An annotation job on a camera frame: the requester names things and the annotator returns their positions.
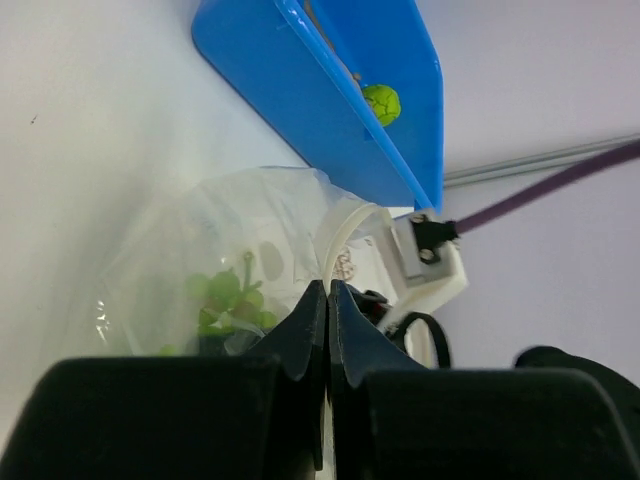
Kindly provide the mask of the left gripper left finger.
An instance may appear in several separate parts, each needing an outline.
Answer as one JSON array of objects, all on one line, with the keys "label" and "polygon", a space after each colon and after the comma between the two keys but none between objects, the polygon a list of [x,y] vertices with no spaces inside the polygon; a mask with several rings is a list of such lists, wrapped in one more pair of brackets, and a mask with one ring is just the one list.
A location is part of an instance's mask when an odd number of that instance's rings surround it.
[{"label": "left gripper left finger", "polygon": [[36,384],[5,479],[312,479],[323,465],[326,294],[233,357],[76,358]]}]

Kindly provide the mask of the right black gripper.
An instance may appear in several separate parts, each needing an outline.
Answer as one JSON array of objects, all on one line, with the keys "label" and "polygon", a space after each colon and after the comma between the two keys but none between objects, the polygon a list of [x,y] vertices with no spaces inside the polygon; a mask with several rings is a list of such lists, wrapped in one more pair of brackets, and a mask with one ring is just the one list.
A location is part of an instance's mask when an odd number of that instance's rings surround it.
[{"label": "right black gripper", "polygon": [[[360,313],[374,326],[378,327],[383,317],[391,309],[386,297],[373,290],[364,292],[350,287],[349,291],[358,306]],[[405,336],[410,323],[407,319],[401,320],[395,326],[384,327],[382,333],[400,350],[406,350]]]}]

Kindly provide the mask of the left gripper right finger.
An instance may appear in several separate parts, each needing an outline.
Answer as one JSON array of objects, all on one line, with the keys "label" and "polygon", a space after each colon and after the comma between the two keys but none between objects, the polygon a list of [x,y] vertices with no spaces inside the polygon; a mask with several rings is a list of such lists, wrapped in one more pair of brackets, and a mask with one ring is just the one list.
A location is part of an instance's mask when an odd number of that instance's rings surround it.
[{"label": "left gripper right finger", "polygon": [[635,479],[639,395],[574,369],[428,369],[328,299],[338,479]]}]

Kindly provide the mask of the green fake lettuce leaf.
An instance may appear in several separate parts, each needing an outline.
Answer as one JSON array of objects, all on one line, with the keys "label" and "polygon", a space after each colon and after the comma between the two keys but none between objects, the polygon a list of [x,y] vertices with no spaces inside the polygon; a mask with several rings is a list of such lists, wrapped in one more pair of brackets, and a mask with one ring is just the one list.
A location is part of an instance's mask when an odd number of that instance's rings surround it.
[{"label": "green fake lettuce leaf", "polygon": [[200,357],[241,355],[280,322],[267,308],[262,282],[253,275],[255,255],[241,255],[241,267],[225,267],[212,276],[194,273],[185,281],[187,298],[197,313],[195,337],[188,351]]}]

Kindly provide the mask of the clear zip top bag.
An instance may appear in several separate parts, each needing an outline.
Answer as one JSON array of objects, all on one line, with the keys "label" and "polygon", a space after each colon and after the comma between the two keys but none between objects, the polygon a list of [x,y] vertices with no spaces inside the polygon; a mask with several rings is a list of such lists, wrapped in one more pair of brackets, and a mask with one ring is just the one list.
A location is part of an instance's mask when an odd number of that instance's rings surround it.
[{"label": "clear zip top bag", "polygon": [[312,168],[262,167],[204,180],[156,211],[98,277],[91,351],[194,355],[188,346],[197,313],[185,281],[240,268],[247,250],[281,323],[311,283],[353,282],[351,248],[375,260],[372,233],[387,218],[385,208]]}]

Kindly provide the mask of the light green fake lime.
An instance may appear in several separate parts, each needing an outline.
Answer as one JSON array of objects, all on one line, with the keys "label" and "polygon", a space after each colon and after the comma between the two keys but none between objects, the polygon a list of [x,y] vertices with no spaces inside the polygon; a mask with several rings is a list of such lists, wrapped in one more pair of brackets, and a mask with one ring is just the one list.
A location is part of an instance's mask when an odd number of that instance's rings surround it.
[{"label": "light green fake lime", "polygon": [[383,127],[391,125],[402,112],[399,95],[390,86],[369,85],[362,89],[362,95]]}]

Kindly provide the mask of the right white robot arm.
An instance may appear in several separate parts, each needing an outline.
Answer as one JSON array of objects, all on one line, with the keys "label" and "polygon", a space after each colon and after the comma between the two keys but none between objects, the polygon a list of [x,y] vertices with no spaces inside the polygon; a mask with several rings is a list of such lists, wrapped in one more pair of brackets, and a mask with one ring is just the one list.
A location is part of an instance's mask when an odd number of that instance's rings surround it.
[{"label": "right white robot arm", "polygon": [[[349,285],[349,291],[354,298],[359,311],[376,327],[381,325],[384,315],[391,309],[389,301],[380,293],[373,290],[359,291]],[[409,327],[416,321],[423,322],[433,339],[436,366],[451,368],[452,357],[449,343],[444,329],[431,315],[419,312],[409,312],[392,327],[384,327],[383,334],[397,348],[407,354],[405,337]],[[523,351],[515,361],[516,368],[564,368],[584,372],[593,377],[603,388],[613,394],[618,392],[625,395],[638,396],[639,387],[624,376],[598,362],[569,353],[551,346],[534,346]]]}]

